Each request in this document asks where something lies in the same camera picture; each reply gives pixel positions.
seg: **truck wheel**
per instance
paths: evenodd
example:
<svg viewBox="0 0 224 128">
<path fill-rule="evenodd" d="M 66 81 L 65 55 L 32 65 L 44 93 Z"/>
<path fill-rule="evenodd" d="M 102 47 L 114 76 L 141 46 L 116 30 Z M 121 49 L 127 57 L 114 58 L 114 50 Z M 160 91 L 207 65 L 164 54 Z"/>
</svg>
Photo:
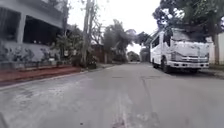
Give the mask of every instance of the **truck wheel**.
<svg viewBox="0 0 224 128">
<path fill-rule="evenodd" d="M 159 65 L 156 64 L 156 63 L 154 62 L 154 60 L 152 61 L 152 66 L 153 66 L 153 68 L 155 68 L 155 69 L 158 69 L 158 68 L 159 68 Z"/>
<path fill-rule="evenodd" d="M 166 58 L 164 58 L 163 60 L 162 60 L 162 70 L 163 70 L 163 72 L 165 72 L 165 73 L 167 73 L 167 74 L 169 74 L 169 73 L 171 73 L 171 71 L 172 71 L 172 68 L 170 67 L 170 66 L 168 66 L 167 65 L 167 60 L 166 60 Z"/>
</svg>

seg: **overcast sky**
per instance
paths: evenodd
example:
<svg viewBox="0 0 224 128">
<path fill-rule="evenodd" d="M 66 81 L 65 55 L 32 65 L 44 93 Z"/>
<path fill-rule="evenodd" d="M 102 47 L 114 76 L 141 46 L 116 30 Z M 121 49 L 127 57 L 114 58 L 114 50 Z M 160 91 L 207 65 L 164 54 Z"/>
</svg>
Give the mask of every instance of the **overcast sky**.
<svg viewBox="0 0 224 128">
<path fill-rule="evenodd" d="M 158 7 L 160 0 L 96 0 L 100 6 L 100 22 L 104 26 L 113 23 L 117 19 L 123 23 L 124 28 L 135 29 L 137 33 L 142 31 L 151 34 L 156 28 L 156 21 L 152 13 Z M 70 0 L 72 10 L 70 11 L 69 24 L 77 24 L 83 29 L 85 7 L 78 0 Z M 141 47 L 138 45 L 129 46 L 129 51 L 139 53 Z"/>
</svg>

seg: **truck headlight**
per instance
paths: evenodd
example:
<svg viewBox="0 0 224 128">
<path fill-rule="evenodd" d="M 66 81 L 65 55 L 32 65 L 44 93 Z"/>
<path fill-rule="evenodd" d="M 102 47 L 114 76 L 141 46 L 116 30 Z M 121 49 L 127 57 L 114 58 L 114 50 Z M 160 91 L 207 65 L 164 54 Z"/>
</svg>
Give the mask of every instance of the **truck headlight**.
<svg viewBox="0 0 224 128">
<path fill-rule="evenodd" d="M 172 61 L 182 61 L 183 60 L 183 55 L 181 55 L 180 53 L 178 52 L 173 52 L 171 53 L 171 60 Z"/>
</svg>

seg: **house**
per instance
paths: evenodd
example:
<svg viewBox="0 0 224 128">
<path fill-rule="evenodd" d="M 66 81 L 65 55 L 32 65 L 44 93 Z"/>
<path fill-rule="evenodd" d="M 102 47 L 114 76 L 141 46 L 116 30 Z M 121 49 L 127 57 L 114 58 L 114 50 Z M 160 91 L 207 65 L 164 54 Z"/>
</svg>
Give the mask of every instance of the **house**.
<svg viewBox="0 0 224 128">
<path fill-rule="evenodd" d="M 0 63 L 42 61 L 63 25 L 62 0 L 0 0 Z"/>
</svg>

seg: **asphalt road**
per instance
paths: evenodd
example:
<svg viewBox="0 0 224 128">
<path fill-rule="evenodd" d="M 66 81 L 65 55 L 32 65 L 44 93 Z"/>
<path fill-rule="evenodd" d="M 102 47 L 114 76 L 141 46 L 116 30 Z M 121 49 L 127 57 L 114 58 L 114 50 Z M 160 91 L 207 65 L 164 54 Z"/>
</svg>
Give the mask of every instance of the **asphalt road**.
<svg viewBox="0 0 224 128">
<path fill-rule="evenodd" d="M 127 64 L 1 89 L 0 112 L 9 128 L 223 128 L 224 80 Z"/>
</svg>

